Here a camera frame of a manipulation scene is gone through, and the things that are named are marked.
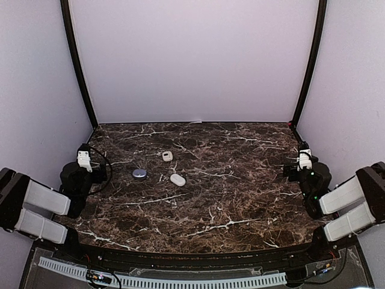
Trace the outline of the purple blue charging case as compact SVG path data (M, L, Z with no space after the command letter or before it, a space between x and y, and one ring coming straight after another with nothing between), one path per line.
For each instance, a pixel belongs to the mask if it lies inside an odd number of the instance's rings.
M146 179L147 178L147 170L135 169L132 171L132 177L134 179Z

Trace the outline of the beige earbud charging case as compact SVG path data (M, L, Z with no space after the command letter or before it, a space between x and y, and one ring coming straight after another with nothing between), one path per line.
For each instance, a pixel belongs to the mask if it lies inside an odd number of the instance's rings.
M162 159L165 162L171 162L173 161L173 154L171 151L165 151L162 153Z

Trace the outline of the white charging case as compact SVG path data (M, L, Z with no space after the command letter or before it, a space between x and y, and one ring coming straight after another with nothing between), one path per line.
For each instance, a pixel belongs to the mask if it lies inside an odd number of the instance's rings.
M170 181L178 187L183 187L186 184L186 179L177 173L170 176Z

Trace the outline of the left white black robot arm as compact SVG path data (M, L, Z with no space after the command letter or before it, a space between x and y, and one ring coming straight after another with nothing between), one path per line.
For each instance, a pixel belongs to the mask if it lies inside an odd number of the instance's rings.
M91 195L91 187L108 180L106 163L102 162L91 171L77 162L68 163L63 167L60 178L61 187L54 190L28 175L7 167L1 169L1 228L62 245L62 254L71 262L78 263L85 257L85 250L71 239L76 238L77 233L29 207L71 219L78 218Z

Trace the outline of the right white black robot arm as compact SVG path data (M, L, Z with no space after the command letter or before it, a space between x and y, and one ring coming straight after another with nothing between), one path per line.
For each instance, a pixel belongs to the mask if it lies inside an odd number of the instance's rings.
M357 201L362 203L321 228L321 236L307 248L312 261L320 261L330 251L330 243L340 240L374 224L384 223L384 162L357 170L353 177L328 189L331 181L329 168L320 162L304 167L299 163L285 164L283 176L297 182L303 195L308 215L317 220L347 208Z

